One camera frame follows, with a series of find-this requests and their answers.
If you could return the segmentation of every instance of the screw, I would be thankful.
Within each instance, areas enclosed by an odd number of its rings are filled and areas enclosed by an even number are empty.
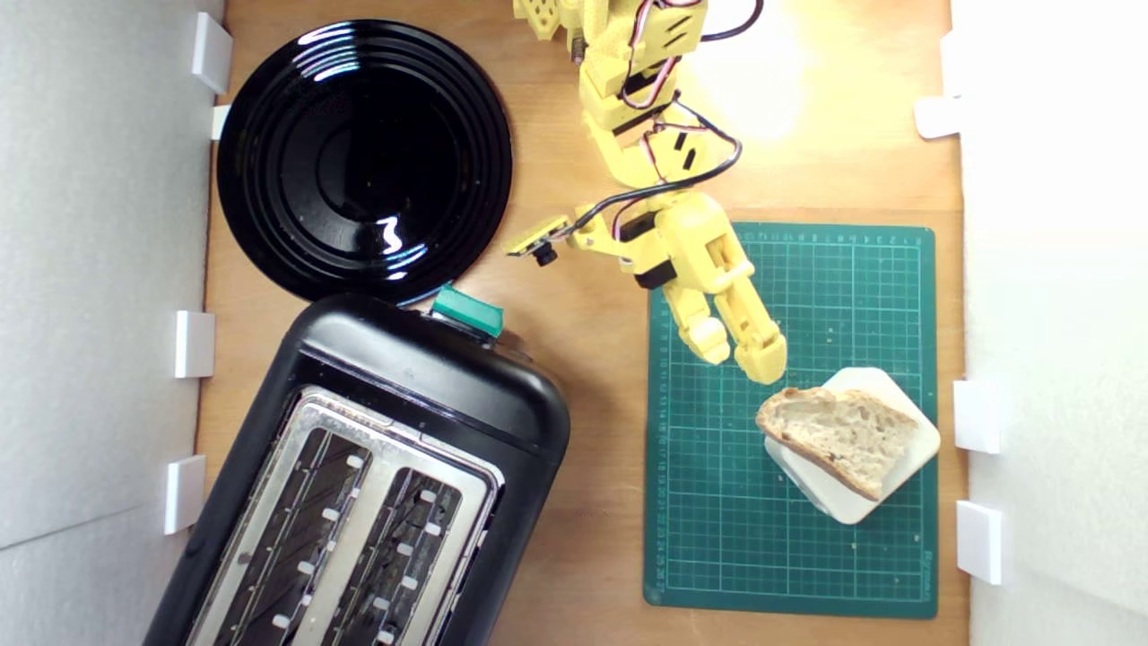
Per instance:
[[[574,61],[575,65],[581,67],[582,61],[585,60],[585,38],[579,36],[571,41],[571,60]]]

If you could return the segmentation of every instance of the wooden table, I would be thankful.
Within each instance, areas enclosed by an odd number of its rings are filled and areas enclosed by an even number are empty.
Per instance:
[[[719,0],[711,29],[719,18],[736,23],[738,9],[751,5]],[[230,0],[232,93],[279,45],[356,17],[432,29],[468,50],[499,87],[517,165],[496,244],[616,190],[580,124],[565,48],[538,42],[506,0]],[[505,308],[509,328],[557,374],[573,413],[566,461],[492,644],[968,644],[969,585],[955,565],[953,512],[965,495],[965,467],[952,443],[948,388],[963,371],[959,150],[952,140],[922,141],[913,125],[914,100],[940,91],[938,39],[948,24],[944,0],[771,0],[748,34],[703,45],[688,59],[681,84],[693,107],[745,141],[742,162],[705,187],[731,217],[928,225],[937,233],[946,441],[937,620],[647,606],[641,594],[645,360],[621,360],[645,348],[646,294],[606,257],[567,251],[543,270],[491,246],[457,285]],[[212,195],[207,309],[217,314],[218,347],[197,438],[211,481],[303,305],[240,252]]]

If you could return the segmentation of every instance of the toaster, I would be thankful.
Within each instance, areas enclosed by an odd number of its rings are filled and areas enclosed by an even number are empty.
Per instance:
[[[457,303],[448,286],[428,312],[349,293],[303,310],[147,646],[487,641],[569,414],[497,317]]]

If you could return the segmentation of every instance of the grid lines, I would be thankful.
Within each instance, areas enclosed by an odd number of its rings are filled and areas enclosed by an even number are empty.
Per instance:
[[[926,228],[735,223],[789,342],[782,382],[708,366],[651,297],[645,596],[651,604],[936,615],[936,461],[855,527],[817,511],[766,454],[758,407],[785,387],[876,366],[936,421]]]

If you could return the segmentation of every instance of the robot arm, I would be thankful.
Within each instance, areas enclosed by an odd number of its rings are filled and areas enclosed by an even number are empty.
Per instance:
[[[740,143],[677,101],[676,67],[701,41],[707,0],[514,0],[540,39],[566,29],[579,64],[582,122],[615,179],[634,190],[583,207],[572,221],[545,221],[506,246],[545,265],[553,243],[621,258],[646,289],[662,288],[678,335],[709,364],[729,359],[765,384],[785,372],[785,338],[753,288],[745,256],[721,205],[692,186],[731,166]],[[650,124],[635,142],[618,137]],[[724,161],[713,134],[734,143]],[[604,210],[622,204],[607,224]],[[635,215],[623,219],[623,211]],[[712,296],[721,319],[714,317]]]

